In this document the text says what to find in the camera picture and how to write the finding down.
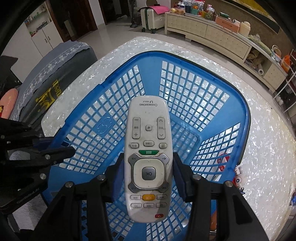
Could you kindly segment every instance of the basket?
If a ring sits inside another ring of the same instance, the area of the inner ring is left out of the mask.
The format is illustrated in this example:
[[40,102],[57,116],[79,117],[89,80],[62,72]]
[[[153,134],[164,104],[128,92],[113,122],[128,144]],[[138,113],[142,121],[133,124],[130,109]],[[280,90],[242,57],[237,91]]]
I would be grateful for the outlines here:
[[[76,154],[51,168],[49,186],[43,193],[47,202],[65,182],[87,182],[115,163],[124,152],[129,103],[139,95],[167,101],[173,150],[193,172],[219,183],[233,180],[250,128],[245,99],[214,73],[175,55],[150,51],[132,57],[90,91],[58,130],[51,147],[66,141]],[[227,162],[221,168],[223,160]],[[87,240],[85,206],[83,240]],[[191,204],[182,201],[173,181],[169,216],[162,222],[133,222],[127,215],[123,185],[118,199],[106,208],[114,240],[182,240]]]

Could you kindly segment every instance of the remote control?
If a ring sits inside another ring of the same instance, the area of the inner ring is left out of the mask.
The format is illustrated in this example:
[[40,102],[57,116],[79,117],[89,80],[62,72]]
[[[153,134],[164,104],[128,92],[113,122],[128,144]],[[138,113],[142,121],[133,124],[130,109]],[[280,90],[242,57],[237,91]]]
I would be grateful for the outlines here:
[[125,134],[124,186],[132,220],[154,223],[168,216],[173,146],[168,106],[157,96],[132,99]]

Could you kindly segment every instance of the white suitcase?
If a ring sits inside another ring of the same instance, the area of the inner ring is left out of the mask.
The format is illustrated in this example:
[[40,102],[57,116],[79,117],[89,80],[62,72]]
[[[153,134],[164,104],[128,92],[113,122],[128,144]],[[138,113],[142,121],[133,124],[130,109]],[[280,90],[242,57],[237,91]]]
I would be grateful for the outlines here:
[[165,14],[157,14],[152,8],[142,8],[141,19],[142,32],[145,32],[147,29],[154,34],[157,29],[165,26]]

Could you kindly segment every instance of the orange bottle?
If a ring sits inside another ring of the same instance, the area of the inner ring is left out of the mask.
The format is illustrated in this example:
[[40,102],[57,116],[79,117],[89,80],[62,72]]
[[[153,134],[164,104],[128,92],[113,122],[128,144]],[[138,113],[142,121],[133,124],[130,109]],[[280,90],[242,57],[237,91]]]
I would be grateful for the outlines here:
[[283,70],[288,73],[289,69],[290,69],[290,56],[286,55],[285,57],[283,57],[283,59],[281,60],[281,67],[283,68]]

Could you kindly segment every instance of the red power button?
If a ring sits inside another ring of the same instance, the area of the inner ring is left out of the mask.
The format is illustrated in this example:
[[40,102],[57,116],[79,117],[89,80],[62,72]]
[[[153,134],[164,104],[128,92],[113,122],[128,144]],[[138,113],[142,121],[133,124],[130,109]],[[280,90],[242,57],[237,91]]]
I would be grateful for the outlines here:
[[163,214],[155,214],[155,218],[163,218]]

